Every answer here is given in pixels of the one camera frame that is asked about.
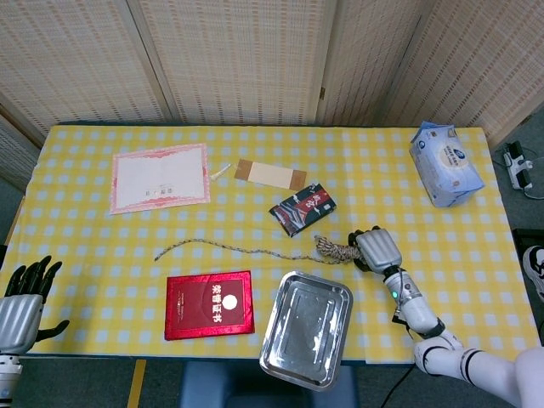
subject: table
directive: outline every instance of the table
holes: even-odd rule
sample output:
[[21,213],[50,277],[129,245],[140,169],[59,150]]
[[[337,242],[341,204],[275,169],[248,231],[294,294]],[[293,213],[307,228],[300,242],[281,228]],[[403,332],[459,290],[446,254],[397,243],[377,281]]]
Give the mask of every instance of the table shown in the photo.
[[[356,229],[387,228],[434,311],[469,347],[513,358],[536,346],[535,322],[496,184],[485,136],[457,129],[485,188],[454,208],[430,203],[408,153],[413,128],[53,127],[26,192],[0,284],[16,266],[52,254],[64,265],[42,328],[62,319],[63,335],[36,353],[255,358],[281,277],[301,270],[341,281],[354,294],[344,360],[412,361],[412,340],[390,322],[394,301],[380,276],[352,264],[329,266],[247,255],[204,244],[162,248],[184,238],[315,253],[313,235],[344,243]],[[234,179],[211,183],[212,202],[109,214],[112,155],[202,142],[215,173],[239,158],[308,172],[337,210],[294,238],[267,211],[291,192]],[[256,332],[166,342],[167,276],[252,271]]]

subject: wicker screen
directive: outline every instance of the wicker screen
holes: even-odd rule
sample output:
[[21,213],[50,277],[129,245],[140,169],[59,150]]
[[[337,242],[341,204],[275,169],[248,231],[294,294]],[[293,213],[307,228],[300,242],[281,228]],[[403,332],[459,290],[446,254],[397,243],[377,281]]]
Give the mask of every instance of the wicker screen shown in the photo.
[[346,0],[338,9],[317,120],[372,125],[422,13],[421,0]]
[[532,99],[544,88],[543,49],[543,1],[440,0],[384,124],[481,126],[497,138],[523,119],[512,122],[519,110],[538,105]]
[[0,177],[24,191],[40,150],[0,116]]
[[315,119],[334,3],[139,5],[183,121],[304,124]]
[[156,97],[116,5],[0,5],[0,87],[46,135],[67,121],[158,121]]

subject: robotic arm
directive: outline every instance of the robotic arm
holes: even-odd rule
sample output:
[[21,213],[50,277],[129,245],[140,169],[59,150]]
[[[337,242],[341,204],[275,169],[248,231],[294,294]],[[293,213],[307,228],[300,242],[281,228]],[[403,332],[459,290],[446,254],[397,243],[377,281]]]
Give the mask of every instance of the robotic arm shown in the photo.
[[357,230],[349,235],[348,243],[360,250],[361,258],[355,259],[360,269],[383,275],[383,282],[397,305],[393,321],[405,324],[422,338],[414,348],[416,365],[421,371],[467,381],[514,406],[542,406],[541,396],[537,394],[538,382],[544,377],[544,348],[527,350],[515,362],[464,348],[400,267],[402,256],[385,229]]
[[53,329],[38,330],[43,305],[62,265],[57,262],[45,272],[50,261],[47,256],[29,268],[19,267],[0,298],[0,407],[11,406],[23,370],[19,355],[30,350],[35,342],[57,336],[70,323],[63,320]]

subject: blue label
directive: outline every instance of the blue label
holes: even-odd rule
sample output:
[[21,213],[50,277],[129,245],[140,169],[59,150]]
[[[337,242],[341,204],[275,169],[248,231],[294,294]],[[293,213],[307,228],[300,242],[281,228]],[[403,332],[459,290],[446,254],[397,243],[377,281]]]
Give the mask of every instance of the blue label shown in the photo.
[[457,149],[454,149],[453,150],[455,152],[455,154],[457,155],[457,157],[459,157],[460,159],[464,159],[465,158],[465,154],[460,151],[460,150],[457,150]]

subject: wet wipes package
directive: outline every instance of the wet wipes package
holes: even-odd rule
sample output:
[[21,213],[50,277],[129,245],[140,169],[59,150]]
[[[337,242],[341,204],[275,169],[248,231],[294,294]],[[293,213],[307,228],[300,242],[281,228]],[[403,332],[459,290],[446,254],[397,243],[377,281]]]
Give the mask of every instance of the wet wipes package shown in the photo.
[[461,204],[484,188],[453,125],[423,122],[411,141],[410,154],[436,207]]

